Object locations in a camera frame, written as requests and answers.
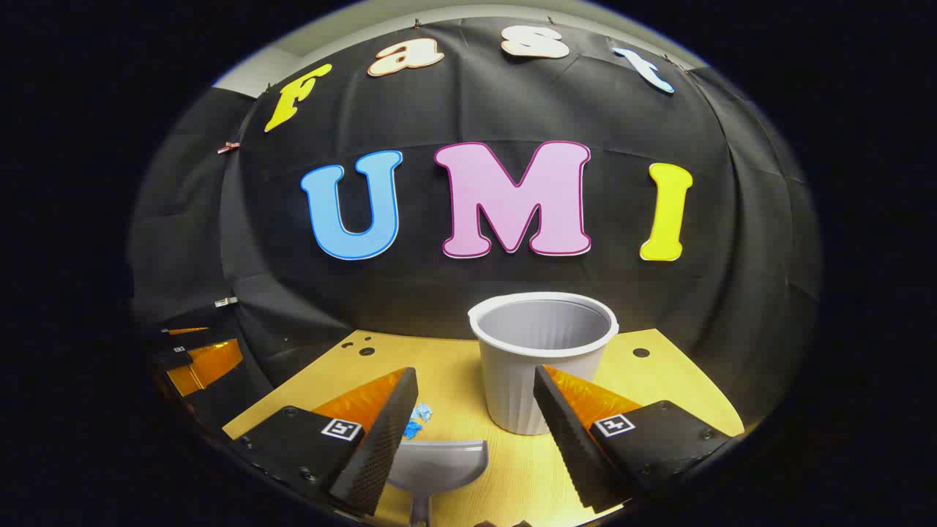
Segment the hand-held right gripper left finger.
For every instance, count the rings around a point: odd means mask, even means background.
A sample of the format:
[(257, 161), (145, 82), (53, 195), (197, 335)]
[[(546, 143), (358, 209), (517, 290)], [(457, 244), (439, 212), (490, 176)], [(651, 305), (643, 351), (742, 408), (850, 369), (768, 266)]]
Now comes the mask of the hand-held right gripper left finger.
[(305, 501), (372, 516), (417, 397), (415, 368), (399, 368), (313, 411), (285, 405), (230, 448)]

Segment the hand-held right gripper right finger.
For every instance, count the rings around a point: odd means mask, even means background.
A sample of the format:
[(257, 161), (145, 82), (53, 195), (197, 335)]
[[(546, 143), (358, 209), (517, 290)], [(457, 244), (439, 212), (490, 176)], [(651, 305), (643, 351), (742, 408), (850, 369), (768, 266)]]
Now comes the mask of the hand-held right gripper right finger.
[(659, 501), (733, 443), (672, 401), (640, 405), (548, 365), (535, 368), (533, 394), (582, 505), (595, 512)]

